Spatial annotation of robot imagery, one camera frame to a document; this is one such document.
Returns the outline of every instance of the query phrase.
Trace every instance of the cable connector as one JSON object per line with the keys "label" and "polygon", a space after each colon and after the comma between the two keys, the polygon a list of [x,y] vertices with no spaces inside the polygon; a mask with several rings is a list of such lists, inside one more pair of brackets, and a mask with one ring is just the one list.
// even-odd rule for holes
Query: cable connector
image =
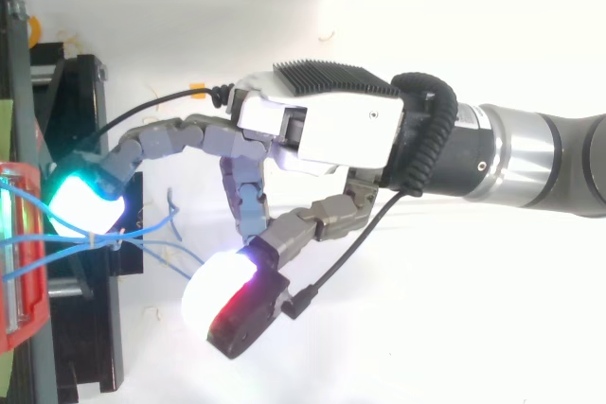
{"label": "cable connector", "polygon": [[282,312],[295,320],[312,303],[313,298],[317,294],[318,288],[315,285],[307,286],[292,299],[282,304]]}

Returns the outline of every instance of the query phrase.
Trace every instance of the silver cylinder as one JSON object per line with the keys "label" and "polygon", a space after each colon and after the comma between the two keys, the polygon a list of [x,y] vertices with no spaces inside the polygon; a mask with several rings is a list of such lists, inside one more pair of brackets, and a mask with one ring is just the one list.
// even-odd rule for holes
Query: silver cylinder
{"label": "silver cylinder", "polygon": [[542,116],[483,105],[494,133],[494,158],[478,187],[465,197],[514,207],[535,200],[554,164],[554,139]]}
{"label": "silver cylinder", "polygon": [[79,297],[82,288],[76,278],[55,278],[48,280],[48,297],[64,298]]}

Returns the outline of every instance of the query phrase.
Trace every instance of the black frame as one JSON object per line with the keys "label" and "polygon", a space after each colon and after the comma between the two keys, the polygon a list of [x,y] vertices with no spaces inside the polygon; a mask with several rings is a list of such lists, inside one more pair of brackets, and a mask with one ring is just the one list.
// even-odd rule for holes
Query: black frame
{"label": "black frame", "polygon": [[[44,193],[51,157],[61,160],[105,124],[102,64],[92,55],[65,59],[62,44],[38,44],[28,51],[26,22],[10,14],[9,1],[0,0],[0,98],[14,104],[11,160],[40,166]],[[52,65],[52,78],[32,87],[30,65]],[[39,148],[38,128],[44,136]],[[106,139],[97,151],[107,151]],[[140,173],[125,199],[129,203],[119,223],[134,230],[143,206]],[[117,252],[104,248],[47,269],[49,279],[76,277],[82,293],[51,299],[51,322],[15,349],[8,402],[77,403],[80,383],[98,382],[102,392],[117,390],[124,379],[117,277],[143,272],[142,251],[124,243]]]}

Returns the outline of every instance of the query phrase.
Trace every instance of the green light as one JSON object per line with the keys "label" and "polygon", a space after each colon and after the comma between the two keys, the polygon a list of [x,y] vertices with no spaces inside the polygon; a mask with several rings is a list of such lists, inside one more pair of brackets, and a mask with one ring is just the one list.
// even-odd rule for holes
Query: green light
{"label": "green light", "polygon": [[[124,199],[103,199],[83,179],[72,174],[59,187],[49,207],[55,215],[84,231],[106,234],[124,213]],[[84,237],[56,220],[50,222],[60,236]]]}

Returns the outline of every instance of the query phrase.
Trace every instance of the yellow object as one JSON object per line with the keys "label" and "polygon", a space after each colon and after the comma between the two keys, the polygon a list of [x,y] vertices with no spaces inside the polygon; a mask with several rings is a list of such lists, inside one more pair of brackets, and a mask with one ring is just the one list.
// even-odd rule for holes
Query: yellow object
{"label": "yellow object", "polygon": [[34,47],[40,41],[42,36],[42,28],[40,27],[40,21],[35,16],[32,16],[27,20],[29,22],[29,49]]}
{"label": "yellow object", "polygon": [[[206,86],[204,84],[190,84],[189,85],[190,89],[205,89]],[[205,99],[206,98],[206,94],[196,94],[196,95],[192,95],[192,98],[195,99]]]}
{"label": "yellow object", "polygon": [[0,396],[2,397],[6,397],[9,392],[11,374],[12,350],[0,355]]}

